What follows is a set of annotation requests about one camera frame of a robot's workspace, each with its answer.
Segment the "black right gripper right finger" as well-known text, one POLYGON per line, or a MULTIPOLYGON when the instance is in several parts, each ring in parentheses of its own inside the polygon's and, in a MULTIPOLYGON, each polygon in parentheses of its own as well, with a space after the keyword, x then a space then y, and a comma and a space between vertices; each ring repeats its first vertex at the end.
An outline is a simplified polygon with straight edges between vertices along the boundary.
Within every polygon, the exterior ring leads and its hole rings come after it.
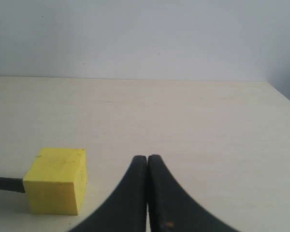
POLYGON ((194 201, 173 177, 160 155, 147 165, 147 203, 152 232, 235 232, 194 201))

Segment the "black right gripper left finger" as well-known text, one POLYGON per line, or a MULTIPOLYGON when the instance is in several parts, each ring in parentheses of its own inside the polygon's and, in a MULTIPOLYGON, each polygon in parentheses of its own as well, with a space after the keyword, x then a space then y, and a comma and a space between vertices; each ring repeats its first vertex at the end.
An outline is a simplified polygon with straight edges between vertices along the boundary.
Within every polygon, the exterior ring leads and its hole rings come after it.
POLYGON ((146 231, 145 156, 134 156, 110 196, 72 232, 144 232, 146 231))

